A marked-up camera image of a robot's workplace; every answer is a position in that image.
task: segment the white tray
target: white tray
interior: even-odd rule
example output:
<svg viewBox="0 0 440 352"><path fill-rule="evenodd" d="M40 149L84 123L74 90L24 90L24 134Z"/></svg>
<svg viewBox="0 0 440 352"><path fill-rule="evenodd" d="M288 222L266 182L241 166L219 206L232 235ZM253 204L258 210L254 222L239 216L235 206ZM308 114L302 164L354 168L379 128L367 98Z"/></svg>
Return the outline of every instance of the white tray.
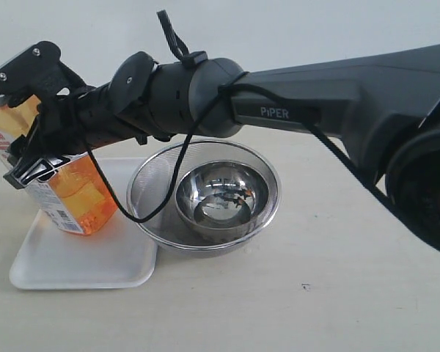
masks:
<svg viewBox="0 0 440 352"><path fill-rule="evenodd" d="M102 158L101 168L122 204L143 158ZM100 232L62 232L40 211L10 269L22 290L85 290L140 286L155 268L157 246L117 211Z"/></svg>

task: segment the table surface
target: table surface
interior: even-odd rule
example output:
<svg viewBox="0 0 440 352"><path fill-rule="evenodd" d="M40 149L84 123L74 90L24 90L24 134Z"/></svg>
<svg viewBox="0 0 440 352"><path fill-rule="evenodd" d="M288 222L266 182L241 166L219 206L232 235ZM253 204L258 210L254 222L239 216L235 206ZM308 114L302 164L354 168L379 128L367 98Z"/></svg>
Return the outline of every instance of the table surface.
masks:
<svg viewBox="0 0 440 352"><path fill-rule="evenodd" d="M93 85L138 50L172 62L161 9L191 50L249 71L440 43L440 1L367 2L1 0L0 64L39 40ZM160 251L152 278L127 290L16 290L8 271L37 208L0 164L0 351L440 351L440 254L312 136L244 128L231 140L282 179L271 226L224 257ZM128 141L97 156L163 146Z"/></svg>

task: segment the bowl rim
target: bowl rim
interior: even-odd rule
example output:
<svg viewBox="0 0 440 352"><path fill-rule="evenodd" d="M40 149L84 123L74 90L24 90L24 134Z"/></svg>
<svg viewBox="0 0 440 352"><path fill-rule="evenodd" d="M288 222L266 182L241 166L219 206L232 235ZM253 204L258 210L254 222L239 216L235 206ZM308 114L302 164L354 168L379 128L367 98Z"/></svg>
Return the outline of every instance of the bowl rim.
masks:
<svg viewBox="0 0 440 352"><path fill-rule="evenodd" d="M241 166L247 167L247 168L251 169L252 171L256 172L256 173L261 177L262 181L264 182L265 187L267 188L267 195L268 195L268 198L269 198L269 195L271 194L271 186L268 185L268 184L266 183L266 181L264 180L265 177L264 177L264 175L262 174L262 172L259 172L259 170L257 170L255 167L253 167L253 166L251 166L251 165L248 165L248 164L246 164L246 163L243 163L243 162L233 161L233 160L227 160L227 159L219 159L219 160L215 160L215 161L207 161L207 162L205 162L205 163L203 163L203 164L199 164L199 165L197 165L196 167L194 167L193 169L191 169L191 170L189 170L187 173L185 173L184 176L180 177L180 180L179 180L179 182L177 183L177 186L176 186L175 191L174 191L174 193L173 193L173 196L175 197L175 207L176 207L176 210L177 210L178 214L179 214L183 219L185 219L186 221L188 221L189 223L194 224L194 225L196 225L196 226L198 226L198 227L200 227L200 228L202 228L202 229L205 229L205 230L226 231L226 230L238 229L238 228L241 228L241 227L248 227L249 224L250 224L250 221L252 221L253 219L257 219L259 216L263 215L263 213L264 213L264 209L266 208L266 206L267 206L270 202L272 202L271 199L269 199L269 200L264 204L263 209L261 209L259 213L256 213L256 214L251 218L251 220L248 221L248 222L246 222L245 224L242 224L242 225L239 225L239 226L234 226L234 227L222 227L222 228L220 228L220 229L213 229L213 228L211 228L211 227L206 227L206 226L203 226L203 225L196 224L194 221L192 221L192 219L190 219L189 217L187 217L187 215L186 215L186 214L180 209L179 203L176 201L176 198L177 198L177 191L179 190L179 187L181 186L181 183L182 183L182 182L183 182L183 181L184 181L184 180L185 180L185 179L186 179L186 178L187 178L192 172L194 172L194 171L197 170L198 168L200 168L200 167L202 167L202 166L205 166L205 165L208 165L208 164L213 164L213 163L233 163L233 164L239 164L239 165L241 165Z"/></svg>
<svg viewBox="0 0 440 352"><path fill-rule="evenodd" d="M168 247L172 247L173 249L181 249L184 251L190 251L190 252L210 252L210 251L216 251L216 250L220 250L220 249L226 249L226 248L230 248L232 246L237 246L240 243L243 243L247 240L249 240L250 238L254 237L257 233L259 233L260 231L262 231L263 229L265 229L274 219L280 203L282 201L282 182L279 178L279 174L277 172L277 170L274 168L274 166L272 165L272 163L265 158L261 153L257 152L256 150L253 150L252 148L247 147L244 144L238 143L238 142L234 142L234 141L230 141L230 140L225 140L225 139L214 139L214 138L199 138L199 139L194 139L191 140L189 142L189 145L192 144L203 144L203 143L214 143L214 144L226 144L229 146L233 146L233 147L237 147L240 149L245 150L248 153L251 153L252 155L256 156L257 158L259 158L268 168L269 170L271 170L271 173L276 181L276 187L277 187L277 198L276 198L276 202L273 205L272 209L271 209L271 213L270 216L268 217L267 221L264 221L259 227L257 227L256 229L254 229L253 231L251 231L250 233L248 233L247 235L244 235L243 237L240 237L236 240L230 241L230 242L226 242L226 243L220 243L220 244L213 244L211 246L191 246L191 245L186 245L186 244L181 244L181 243L176 243L176 242L172 242L169 241L165 238L162 238L158 235L156 235L153 231L147 229L144 226L144 223L138 223L136 222L136 225L142 230L142 232L146 233L149 237L151 237L155 242L158 242L162 245L168 246ZM133 216L139 216L135 210L135 207L132 204L131 201L131 195L132 195L132 188L133 188L133 183L135 181L135 179L137 178L137 176L139 175L139 173L141 172L141 170L148 164L150 163L154 158L157 158L158 156L173 150L173 149L177 149L179 147L182 147L184 144L184 142L177 142L174 144L171 144L169 146L166 146L162 149L160 149L159 151L157 151L156 153L152 154L150 157L148 157L143 163L141 163L136 170L133 172L129 182L128 182L128 186L127 186L127 190L126 190L126 203L128 206L128 210L129 212L133 215Z"/></svg>

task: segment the barcode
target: barcode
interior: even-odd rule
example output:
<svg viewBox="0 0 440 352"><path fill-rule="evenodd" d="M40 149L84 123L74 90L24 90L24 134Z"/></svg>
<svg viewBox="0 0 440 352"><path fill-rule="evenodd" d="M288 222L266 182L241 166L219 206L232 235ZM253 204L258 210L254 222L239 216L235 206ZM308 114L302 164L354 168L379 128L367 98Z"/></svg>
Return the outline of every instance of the barcode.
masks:
<svg viewBox="0 0 440 352"><path fill-rule="evenodd" d="M64 222L63 225L66 230L80 232L80 228L75 224L72 224L70 222Z"/></svg>
<svg viewBox="0 0 440 352"><path fill-rule="evenodd" d="M62 210L58 210L57 213L59 213L60 217L64 220L64 221L70 221L68 215L66 212L62 211Z"/></svg>

